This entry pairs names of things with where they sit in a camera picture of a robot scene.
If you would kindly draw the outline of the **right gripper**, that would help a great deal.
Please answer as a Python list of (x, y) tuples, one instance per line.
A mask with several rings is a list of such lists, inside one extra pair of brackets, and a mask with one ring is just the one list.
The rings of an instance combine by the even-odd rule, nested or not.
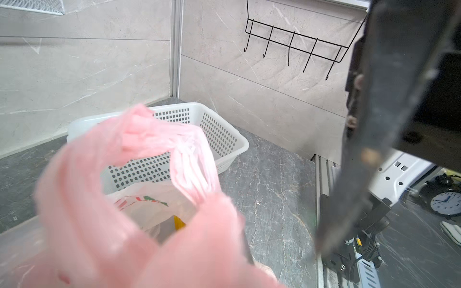
[[(396, 148), (446, 168), (461, 167), (461, 4), (372, 1), (354, 45), (342, 168), (331, 206), (345, 228), (358, 220), (374, 174)], [(323, 219), (315, 252), (338, 232)]]

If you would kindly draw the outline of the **white plastic basket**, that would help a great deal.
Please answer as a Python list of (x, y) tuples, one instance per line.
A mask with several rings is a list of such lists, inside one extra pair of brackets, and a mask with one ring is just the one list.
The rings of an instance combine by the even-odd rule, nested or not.
[[(236, 128), (203, 104), (170, 104), (155, 106), (151, 110), (157, 119), (200, 127), (207, 138), (219, 174), (249, 148), (248, 140)], [(168, 181), (169, 161), (167, 152), (132, 160), (121, 167), (109, 166), (101, 174), (103, 193), (112, 194), (138, 182)]]

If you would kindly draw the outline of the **yellow-green banana bunch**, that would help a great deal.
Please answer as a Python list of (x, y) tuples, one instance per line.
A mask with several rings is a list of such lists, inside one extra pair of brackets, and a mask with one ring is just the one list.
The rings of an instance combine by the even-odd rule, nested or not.
[(181, 230), (186, 227), (186, 223), (182, 221), (182, 219), (178, 216), (174, 216), (174, 226), (175, 230)]

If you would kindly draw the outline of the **plain pink plastic bag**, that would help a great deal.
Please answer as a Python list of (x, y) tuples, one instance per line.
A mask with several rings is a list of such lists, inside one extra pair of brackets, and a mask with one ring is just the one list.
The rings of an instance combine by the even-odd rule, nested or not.
[[(169, 153), (170, 180), (106, 195), (102, 172)], [(64, 145), (34, 190), (40, 236), (1, 249), (4, 288), (278, 288), (244, 251), (203, 130), (137, 105)], [(186, 223), (176, 231), (174, 216)]]

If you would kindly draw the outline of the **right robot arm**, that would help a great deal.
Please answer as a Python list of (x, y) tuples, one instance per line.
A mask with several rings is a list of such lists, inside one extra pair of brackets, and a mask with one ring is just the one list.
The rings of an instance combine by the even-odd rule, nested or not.
[(372, 1), (345, 89), (340, 170), (315, 234), (322, 256), (432, 166), (460, 171), (460, 2)]

